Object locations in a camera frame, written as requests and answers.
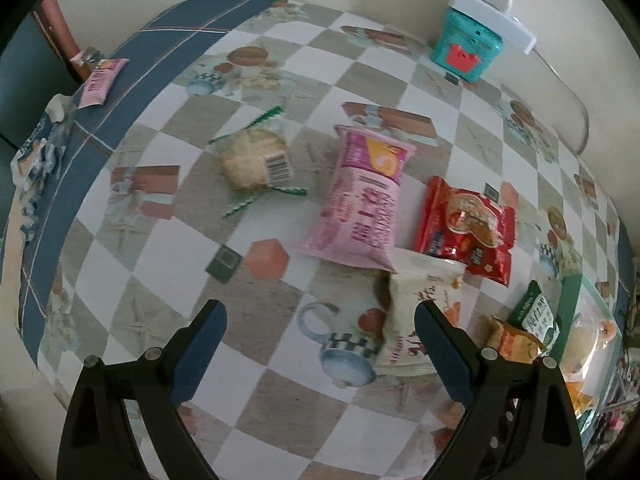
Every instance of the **gray cable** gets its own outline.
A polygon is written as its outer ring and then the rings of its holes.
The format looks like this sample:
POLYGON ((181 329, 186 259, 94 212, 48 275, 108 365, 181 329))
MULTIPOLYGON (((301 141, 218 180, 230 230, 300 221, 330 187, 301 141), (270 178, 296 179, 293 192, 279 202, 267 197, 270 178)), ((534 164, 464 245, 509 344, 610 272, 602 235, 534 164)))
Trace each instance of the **gray cable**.
POLYGON ((558 80, 569 89, 569 92, 571 92, 574 95, 574 97, 578 99, 578 102, 580 103, 580 108, 582 109, 582 116, 584 118, 584 134, 582 136, 582 141, 580 142, 580 145, 578 145, 578 149, 575 150, 575 153, 576 155, 581 155, 584 152, 584 149, 587 147, 587 142, 589 142, 590 120, 589 120, 589 112, 587 111, 587 107, 584 105, 584 103, 578 97, 578 95, 573 90, 571 90, 571 87, 566 83, 566 81, 560 77, 560 74, 556 72, 556 69, 553 68, 551 65, 549 65, 546 59, 542 57, 542 55, 538 52, 538 50, 535 47, 533 48, 533 52, 536 53, 536 55, 549 68, 549 70, 551 70, 551 72, 554 73, 554 75, 558 78, 558 80))

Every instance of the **checkered tablecloth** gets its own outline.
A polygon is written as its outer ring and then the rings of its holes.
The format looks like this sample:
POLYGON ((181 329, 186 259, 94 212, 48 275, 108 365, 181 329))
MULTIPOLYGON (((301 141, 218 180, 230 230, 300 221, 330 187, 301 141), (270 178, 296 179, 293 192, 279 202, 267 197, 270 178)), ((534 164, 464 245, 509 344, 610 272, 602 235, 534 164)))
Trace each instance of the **checkered tablecloth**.
MULTIPOLYGON (((454 187, 516 192, 510 286, 476 276, 463 283, 460 326, 477 342, 488 335, 487 316, 506 316, 530 279, 548 276, 550 252, 568 259, 565 273, 582 269, 593 282, 617 283, 613 204, 597 184, 590 199, 585 186, 595 180, 552 128, 532 119, 543 140, 518 136, 522 113, 514 118, 509 107, 526 103, 497 82, 463 84, 413 40, 402 52, 349 35, 343 26, 386 30, 347 12, 279 0, 202 52, 153 98, 117 146, 84 132, 108 158, 62 247, 38 366, 68 401, 89 354, 107 364, 133 360, 149 346, 164 345, 209 298, 222 301, 228 330, 180 413, 225 480, 421 478, 436 455, 431 432, 443 424, 435 413, 448 400, 437 377, 381 377, 360 388, 337 387, 320 367, 320 343, 296 323, 302 305, 324 301, 350 283, 371 285, 378 276, 296 250, 326 196, 337 157, 334 124, 350 123, 344 102, 433 121, 437 145, 417 150, 402 178, 396 245, 411 247, 433 175, 454 187), (258 64, 240 59, 251 51, 238 49, 247 46, 263 49, 267 58, 258 64), (241 73, 239 86, 187 92, 203 70, 221 64, 222 72, 241 73), (276 105, 284 106, 286 143, 308 195, 267 194, 223 219, 230 194, 208 142, 276 105), (113 170, 142 166, 179 166, 168 199, 173 215, 110 221, 113 170), (554 244, 562 223, 568 236, 554 244), (259 279, 250 266, 238 265, 261 240, 277 240, 264 250, 284 259, 280 279, 259 279)), ((57 200, 65 206, 63 196, 57 200)), ((135 406, 130 416, 147 465, 160 478, 135 406)))

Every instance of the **table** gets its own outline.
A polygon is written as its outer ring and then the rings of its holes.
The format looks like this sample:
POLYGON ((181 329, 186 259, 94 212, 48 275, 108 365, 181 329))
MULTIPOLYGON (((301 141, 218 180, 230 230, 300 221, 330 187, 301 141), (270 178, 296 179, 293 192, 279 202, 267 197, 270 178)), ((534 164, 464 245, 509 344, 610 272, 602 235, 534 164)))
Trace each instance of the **table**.
POLYGON ((375 124, 417 145, 401 183, 398 246, 412 246, 433 175, 516 207, 510 286, 477 276, 462 285, 460 326, 479 344, 487 317, 505 317, 533 278, 551 290, 558 272, 584 272, 615 304, 607 282, 618 282, 620 221, 584 163, 508 88, 459 80, 415 40, 301 2, 190 0, 114 57, 130 63, 103 106, 78 113, 63 176, 47 186, 23 256, 18 328, 62 402, 87 355, 133 360, 215 298, 228 329, 179 412, 221 478, 422 477, 448 401, 438 378, 342 387, 310 336, 322 325, 305 318, 301 329, 300 310, 315 301, 347 292, 384 301, 379 271, 297 251, 335 166, 334 124, 375 124), (231 197, 209 141, 274 106, 284 107, 308 195, 267 194, 223 218, 231 197), (117 191, 126 174, 144 196, 117 191), (110 206, 116 198, 125 205, 110 206))

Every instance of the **white wall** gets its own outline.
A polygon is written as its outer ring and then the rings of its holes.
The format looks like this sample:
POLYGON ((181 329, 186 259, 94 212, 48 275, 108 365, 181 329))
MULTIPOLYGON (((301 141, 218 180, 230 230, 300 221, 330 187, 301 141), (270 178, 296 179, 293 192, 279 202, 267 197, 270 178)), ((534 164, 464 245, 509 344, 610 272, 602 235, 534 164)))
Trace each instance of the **white wall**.
MULTIPOLYGON (((182 0, 60 0, 72 33, 81 46, 93 45, 107 52, 167 7, 182 0)), ((448 0, 305 0, 352 10, 383 23, 391 23, 416 36, 436 40, 448 0)), ((597 179, 613 197, 640 244, 640 182, 636 153, 640 148, 640 60, 624 33, 600 0, 515 0, 514 14, 538 38, 540 52, 572 86, 587 105, 592 134, 584 158, 597 179)), ((571 116, 575 142, 577 106, 562 89, 561 99, 545 89, 553 78, 534 59, 523 60, 530 70, 503 65, 510 86, 550 122, 562 125, 571 116)))

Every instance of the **white snack package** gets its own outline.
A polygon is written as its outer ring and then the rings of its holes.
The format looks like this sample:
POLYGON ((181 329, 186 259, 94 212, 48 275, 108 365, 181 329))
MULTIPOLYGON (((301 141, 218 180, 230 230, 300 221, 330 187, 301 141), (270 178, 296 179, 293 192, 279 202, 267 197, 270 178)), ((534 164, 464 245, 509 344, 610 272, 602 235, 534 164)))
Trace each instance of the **white snack package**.
POLYGON ((392 306, 383 330, 385 345, 374 370, 378 375, 399 377, 433 374, 436 370, 415 335, 415 307, 433 300, 457 326, 465 264, 401 248, 394 249, 393 264, 397 273, 389 284, 392 306))

